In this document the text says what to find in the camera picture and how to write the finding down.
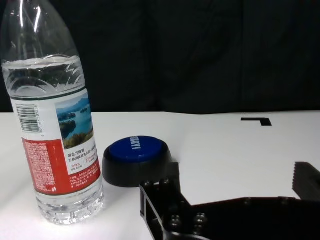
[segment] lake photo on label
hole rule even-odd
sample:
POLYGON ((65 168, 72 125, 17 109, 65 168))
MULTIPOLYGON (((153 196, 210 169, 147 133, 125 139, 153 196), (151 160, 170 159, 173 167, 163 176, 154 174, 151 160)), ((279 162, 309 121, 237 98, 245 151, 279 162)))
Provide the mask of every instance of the lake photo on label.
POLYGON ((88 94, 55 104, 65 149, 85 143, 94 135, 88 94))

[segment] red label section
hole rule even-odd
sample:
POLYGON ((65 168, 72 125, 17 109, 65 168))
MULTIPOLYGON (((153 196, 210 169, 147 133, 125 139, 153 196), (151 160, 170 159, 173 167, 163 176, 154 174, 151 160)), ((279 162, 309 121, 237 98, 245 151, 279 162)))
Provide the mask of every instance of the red label section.
POLYGON ((85 189, 100 177, 99 160, 88 168, 69 175, 60 139, 31 141, 22 139, 34 188, 47 195, 71 194, 85 189))

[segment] bottle label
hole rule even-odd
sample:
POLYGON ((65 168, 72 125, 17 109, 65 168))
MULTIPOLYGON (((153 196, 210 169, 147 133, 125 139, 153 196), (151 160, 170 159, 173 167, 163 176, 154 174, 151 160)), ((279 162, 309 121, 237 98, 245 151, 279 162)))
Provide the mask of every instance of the bottle label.
POLYGON ((58 98, 11 102, 37 192, 70 194, 100 177, 86 89, 58 98))

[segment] dark curtain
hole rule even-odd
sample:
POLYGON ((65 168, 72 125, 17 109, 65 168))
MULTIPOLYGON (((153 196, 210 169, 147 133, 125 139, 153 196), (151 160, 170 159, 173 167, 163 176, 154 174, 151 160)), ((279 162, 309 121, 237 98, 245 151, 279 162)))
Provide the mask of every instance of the dark curtain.
POLYGON ((93 111, 320 109, 320 1, 51 2, 75 40, 93 111))

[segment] blue button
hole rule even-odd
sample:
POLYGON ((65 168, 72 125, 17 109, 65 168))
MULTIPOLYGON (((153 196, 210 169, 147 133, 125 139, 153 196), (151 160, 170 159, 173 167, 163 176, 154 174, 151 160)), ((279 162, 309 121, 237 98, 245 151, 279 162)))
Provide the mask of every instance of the blue button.
POLYGON ((113 160, 124 163, 150 161, 161 153, 163 142, 151 136, 132 136, 116 141, 109 148, 113 160))

